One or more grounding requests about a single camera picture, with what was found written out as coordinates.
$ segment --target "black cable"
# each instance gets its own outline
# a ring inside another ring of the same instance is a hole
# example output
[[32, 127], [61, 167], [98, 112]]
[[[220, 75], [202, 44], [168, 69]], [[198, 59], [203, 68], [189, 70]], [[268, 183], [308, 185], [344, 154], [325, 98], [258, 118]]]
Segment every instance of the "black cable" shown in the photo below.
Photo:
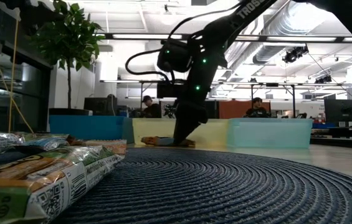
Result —
[[[339, 84], [334, 78], [332, 78], [332, 76], [330, 74], [328, 74], [328, 72], [326, 72], [326, 70], [313, 58], [313, 56], [308, 53], [308, 55], [313, 59], [313, 61], [323, 70], [323, 72], [325, 72], [327, 75], [329, 75], [331, 77], [331, 79], [336, 83]], [[352, 97], [352, 94], [348, 92], [347, 89], [343, 88], [342, 86], [340, 86], [340, 88], [342, 88], [342, 90], [344, 90], [347, 94], [349, 94]]]
[[[169, 36], [168, 36], [168, 39], [171, 38], [171, 36], [177, 31], [177, 29], [179, 29], [184, 23], [188, 22], [188, 21], [191, 21], [195, 18], [198, 18], [198, 17], [201, 17], [201, 16], [207, 16], [207, 15], [211, 15], [211, 14], [216, 14], [216, 13], [222, 13], [222, 12], [227, 12], [227, 11], [230, 11], [230, 10], [233, 10], [237, 7], [239, 7], [240, 5], [242, 4], [242, 2], [236, 4], [235, 6], [232, 6], [231, 8], [229, 9], [225, 9], [225, 10], [219, 10], [219, 11], [213, 11], [213, 12], [207, 12], [207, 13], [204, 13], [204, 14], [200, 14], [200, 15], [196, 15], [196, 16], [192, 16], [192, 17], [189, 17], [189, 18], [186, 18], [184, 20], [182, 20], [179, 24], [176, 25], [176, 27], [173, 28], [173, 30], [170, 32]], [[138, 54], [135, 54], [133, 56], [131, 56], [127, 61], [126, 61], [126, 64], [125, 64], [125, 68], [126, 68], [126, 71], [132, 75], [149, 75], [149, 74], [157, 74], [157, 75], [161, 75], [164, 77], [164, 79], [169, 83], [169, 78], [166, 74], [164, 74], [163, 72], [157, 72], [157, 71], [148, 71], [148, 72], [134, 72], [134, 71], [131, 71], [129, 68], [128, 68], [128, 64], [130, 63], [131, 60], [133, 60], [134, 58], [136, 57], [139, 57], [141, 55], [146, 55], [146, 54], [152, 54], [152, 53], [155, 53], [155, 52], [159, 52], [161, 49], [157, 49], [157, 50], [149, 50], [149, 51], [146, 51], [146, 52], [141, 52], [141, 53], [138, 53]], [[172, 78], [172, 83], [174, 84], [175, 83], [175, 75], [174, 75], [174, 72], [172, 69], [170, 69], [170, 74], [171, 74], [171, 78]]]
[[176, 76], [174, 75], [174, 71], [171, 68], [171, 65], [169, 62], [165, 62], [164, 65], [168, 67], [168, 70], [170, 71], [170, 75], [171, 75], [171, 83], [174, 85], [176, 83]]
[[196, 19], [196, 18], [201, 17], [201, 16], [207, 16], [207, 15], [211, 15], [211, 14], [227, 12], [227, 11], [230, 11], [230, 10], [233, 10], [233, 9], [239, 7], [242, 3], [243, 3], [243, 1], [240, 1], [238, 4], [236, 4], [235, 6], [232, 6], [232, 7], [229, 8], [229, 9], [223, 9], [223, 10], [219, 10], [219, 11], [207, 12], [207, 13], [204, 13], [204, 14], [200, 14], [200, 15], [196, 15], [196, 16], [192, 16], [192, 17], [186, 18], [186, 19], [182, 20], [179, 24], [177, 24], [177, 25], [173, 28], [173, 30], [172, 30], [172, 31], [170, 32], [170, 34], [169, 34], [168, 39], [170, 39], [171, 36], [172, 36], [184, 23], [186, 23], [186, 22], [188, 22], [188, 21], [191, 21], [191, 20]]
[[152, 54], [152, 53], [155, 53], [155, 52], [159, 52], [161, 49], [156, 49], [156, 50], [149, 50], [149, 51], [146, 51], [146, 52], [140, 52], [138, 54], [134, 54], [133, 56], [131, 56], [129, 59], [127, 59], [126, 61], [126, 64], [125, 64], [125, 68], [126, 68], [126, 71], [132, 75], [150, 75], [150, 74], [157, 74], [157, 75], [161, 75], [164, 77], [164, 79], [166, 80], [166, 82], [170, 82], [169, 81], [169, 78], [166, 74], [164, 74], [163, 72], [157, 72], [157, 71], [148, 71], [148, 72], [133, 72], [131, 71], [129, 68], [128, 68], [128, 64], [130, 63], [131, 60], [133, 60], [134, 58], [136, 57], [139, 57], [141, 55], [146, 55], [146, 54]]

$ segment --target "plant stem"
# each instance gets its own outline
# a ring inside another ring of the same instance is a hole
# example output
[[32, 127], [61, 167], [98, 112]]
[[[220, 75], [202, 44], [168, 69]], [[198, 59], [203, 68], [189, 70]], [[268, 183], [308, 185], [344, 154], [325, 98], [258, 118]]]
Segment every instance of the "plant stem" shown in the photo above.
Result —
[[72, 84], [70, 82], [70, 59], [68, 58], [66, 61], [68, 68], [68, 109], [71, 109], [72, 105]]

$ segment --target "potted plant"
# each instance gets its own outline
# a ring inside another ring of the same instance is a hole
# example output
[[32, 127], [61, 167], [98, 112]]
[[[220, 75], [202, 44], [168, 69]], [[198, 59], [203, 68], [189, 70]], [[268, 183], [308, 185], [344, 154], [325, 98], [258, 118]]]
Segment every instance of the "potted plant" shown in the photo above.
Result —
[[90, 21], [90, 15], [85, 17], [84, 9], [77, 3], [67, 5], [63, 0], [55, 0], [53, 5], [55, 12], [64, 19], [45, 23], [31, 37], [41, 55], [52, 65], [59, 63], [59, 68], [66, 70], [68, 75], [68, 107], [50, 109], [50, 114], [88, 114], [88, 111], [71, 108], [71, 68], [76, 71], [89, 68], [94, 58], [97, 59], [98, 42], [104, 38], [97, 32], [102, 28]]

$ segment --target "blue woven rug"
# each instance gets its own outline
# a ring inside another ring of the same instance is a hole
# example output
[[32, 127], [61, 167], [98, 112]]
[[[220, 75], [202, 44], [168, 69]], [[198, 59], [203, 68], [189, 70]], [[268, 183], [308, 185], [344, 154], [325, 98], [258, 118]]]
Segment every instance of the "blue woven rug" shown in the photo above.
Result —
[[352, 177], [245, 154], [129, 149], [54, 223], [352, 223]]

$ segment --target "qr code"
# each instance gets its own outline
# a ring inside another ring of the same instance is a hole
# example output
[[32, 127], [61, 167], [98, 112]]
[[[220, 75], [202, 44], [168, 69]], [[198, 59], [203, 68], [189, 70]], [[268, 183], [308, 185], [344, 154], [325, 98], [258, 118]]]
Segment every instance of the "qr code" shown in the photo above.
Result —
[[87, 183], [85, 174], [80, 174], [72, 180], [72, 185], [70, 186], [70, 203], [74, 203], [77, 199], [84, 195], [87, 191]]
[[51, 222], [61, 212], [61, 189], [64, 188], [64, 183], [55, 184], [52, 188], [42, 192], [37, 196], [37, 199], [47, 215], [47, 220], [44, 223]]

